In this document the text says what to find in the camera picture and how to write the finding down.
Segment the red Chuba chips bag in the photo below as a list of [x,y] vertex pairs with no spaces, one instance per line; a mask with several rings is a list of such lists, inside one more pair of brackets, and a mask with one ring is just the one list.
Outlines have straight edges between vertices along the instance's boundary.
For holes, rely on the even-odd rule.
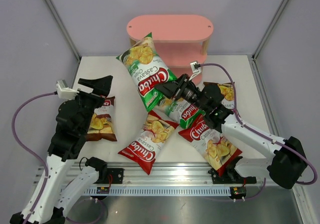
[[189,128],[179,131],[178,134],[199,152],[220,177],[227,165],[242,154],[223,134],[210,129],[203,115],[199,115]]
[[178,126],[172,119],[150,111],[136,138],[118,154],[137,163],[149,175],[157,156]]

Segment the green Chuba chips bag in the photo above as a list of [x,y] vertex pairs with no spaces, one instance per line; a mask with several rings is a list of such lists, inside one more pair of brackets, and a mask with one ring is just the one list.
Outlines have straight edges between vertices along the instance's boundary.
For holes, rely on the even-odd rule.
[[199,108],[190,104],[183,98],[173,101],[172,99],[164,97],[154,109],[166,114],[170,119],[179,123],[183,129],[189,128],[196,118],[202,114],[202,111]]
[[164,98],[155,86],[177,80],[158,55],[151,32],[116,58],[128,70],[147,112]]

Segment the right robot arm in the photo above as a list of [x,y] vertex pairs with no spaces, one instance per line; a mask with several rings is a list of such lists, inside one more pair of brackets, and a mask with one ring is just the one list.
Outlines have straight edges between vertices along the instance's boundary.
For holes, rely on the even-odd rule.
[[184,74],[178,80],[157,84],[155,88],[168,99],[183,98],[202,110],[205,126],[209,129],[234,137],[261,153],[267,165],[257,176],[269,176],[280,187],[291,189],[307,168],[306,155],[299,139],[293,136],[285,139],[246,124],[235,111],[222,104],[224,96],[217,84],[199,89]]

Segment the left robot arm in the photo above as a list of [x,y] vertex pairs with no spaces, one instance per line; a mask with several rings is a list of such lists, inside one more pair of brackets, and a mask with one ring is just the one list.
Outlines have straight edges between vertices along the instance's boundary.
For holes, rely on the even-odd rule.
[[63,224],[84,191],[93,183],[103,183],[108,178],[107,163],[92,157],[80,174],[64,190],[61,189],[68,171],[87,141],[94,111],[102,107],[110,93],[112,80],[111,75],[98,79],[79,79],[80,85],[92,89],[90,93],[69,88],[63,79],[56,82],[56,90],[47,95],[57,95],[64,102],[58,108],[55,134],[45,160],[20,141],[15,126],[17,114],[14,114],[11,122],[14,138],[43,164],[44,171],[26,207],[12,215],[11,224]]

